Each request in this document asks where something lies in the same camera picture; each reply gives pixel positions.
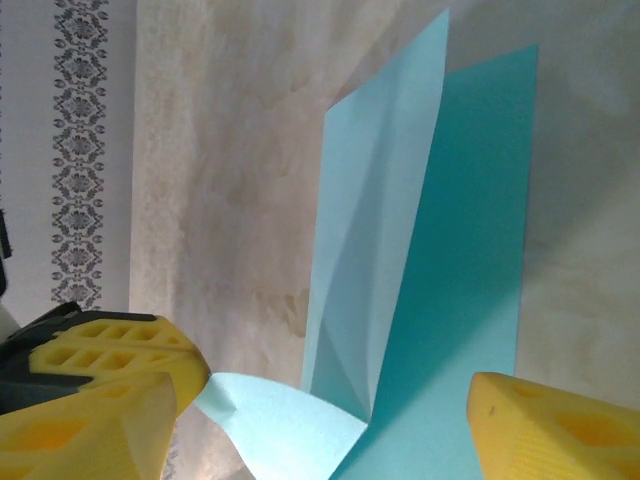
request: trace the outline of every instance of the beige wall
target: beige wall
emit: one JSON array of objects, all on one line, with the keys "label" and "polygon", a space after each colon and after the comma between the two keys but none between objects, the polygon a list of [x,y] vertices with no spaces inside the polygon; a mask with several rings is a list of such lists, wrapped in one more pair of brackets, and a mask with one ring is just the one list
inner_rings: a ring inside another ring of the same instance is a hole
[{"label": "beige wall", "polygon": [[[451,69],[540,44],[517,373],[640,408],[635,0],[139,0],[131,308],[296,384],[324,111],[445,6]],[[200,420],[179,471],[224,478]]]}]

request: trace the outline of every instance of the damask pattern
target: damask pattern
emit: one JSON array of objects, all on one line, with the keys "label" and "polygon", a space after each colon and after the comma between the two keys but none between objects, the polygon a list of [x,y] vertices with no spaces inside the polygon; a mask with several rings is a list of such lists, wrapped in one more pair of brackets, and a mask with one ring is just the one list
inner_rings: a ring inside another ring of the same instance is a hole
[{"label": "damask pattern", "polygon": [[53,138],[53,243],[56,303],[76,301],[98,309],[102,286],[103,199],[106,118],[104,60],[108,0],[56,0],[58,32]]},{"label": "damask pattern", "polygon": [[[0,20],[2,16],[2,0],[0,0]],[[2,23],[0,23],[0,60],[2,60]],[[2,102],[2,65],[0,65],[0,102]],[[0,108],[0,145],[2,144],[2,108]],[[0,166],[2,165],[2,150],[0,150]],[[2,169],[0,168],[0,208],[2,206]]]}]

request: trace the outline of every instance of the paper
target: paper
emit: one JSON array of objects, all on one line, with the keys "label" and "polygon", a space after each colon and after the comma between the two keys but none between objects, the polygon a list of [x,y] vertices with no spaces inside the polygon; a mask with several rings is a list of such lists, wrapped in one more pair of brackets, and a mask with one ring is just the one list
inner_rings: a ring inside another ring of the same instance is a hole
[{"label": "paper", "polygon": [[326,115],[302,388],[369,420],[436,126],[448,14]]},{"label": "paper", "polygon": [[481,478],[465,404],[515,362],[537,52],[443,90],[447,31],[327,113],[301,390],[215,373],[196,400],[257,480]]},{"label": "paper", "polygon": [[513,374],[537,50],[448,75],[373,420],[334,480],[482,480],[471,376]]},{"label": "paper", "polygon": [[447,12],[327,113],[302,391],[223,373],[196,400],[257,480],[328,479],[371,417],[438,116],[448,26]]}]

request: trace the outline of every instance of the curled paper corner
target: curled paper corner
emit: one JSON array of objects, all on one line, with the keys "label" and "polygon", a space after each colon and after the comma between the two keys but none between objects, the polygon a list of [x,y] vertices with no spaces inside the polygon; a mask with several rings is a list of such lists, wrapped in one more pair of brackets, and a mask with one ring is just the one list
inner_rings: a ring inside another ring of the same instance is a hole
[{"label": "curled paper corner", "polygon": [[328,402],[250,375],[214,373],[195,403],[257,480],[326,480],[367,428]]}]

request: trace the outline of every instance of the hexagonal cutout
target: hexagonal cutout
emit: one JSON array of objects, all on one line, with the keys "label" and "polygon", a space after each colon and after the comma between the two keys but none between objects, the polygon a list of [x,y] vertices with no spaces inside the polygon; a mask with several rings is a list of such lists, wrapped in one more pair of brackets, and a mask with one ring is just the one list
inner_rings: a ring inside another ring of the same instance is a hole
[{"label": "hexagonal cutout", "polygon": [[114,352],[109,354],[109,356],[104,360],[100,366],[107,370],[120,370],[125,368],[131,360],[135,358],[133,353],[126,352]]},{"label": "hexagonal cutout", "polygon": [[86,338],[96,338],[98,335],[104,332],[107,329],[107,327],[108,325],[105,325],[104,323],[92,322],[86,325],[84,328],[82,328],[82,330],[80,330],[80,333],[78,335]]},{"label": "hexagonal cutout", "polygon": [[45,360],[48,365],[59,367],[73,357],[77,352],[77,348],[60,347],[49,353]]},{"label": "hexagonal cutout", "polygon": [[109,327],[103,337],[110,338],[112,340],[120,340],[129,332],[129,330],[131,330],[131,327],[125,327],[124,325],[114,325],[112,327]]},{"label": "hexagonal cutout", "polygon": [[158,330],[157,328],[151,328],[151,327],[136,328],[133,334],[131,335],[131,338],[133,340],[147,342],[149,340],[153,340],[156,337],[156,335],[158,335],[158,333],[160,333],[160,330]]},{"label": "hexagonal cutout", "polygon": [[640,445],[640,438],[617,418],[601,413],[561,413],[556,422],[588,447]]},{"label": "hexagonal cutout", "polygon": [[87,350],[82,352],[78,358],[73,362],[73,365],[80,368],[89,368],[100,358],[103,352],[97,350]]}]

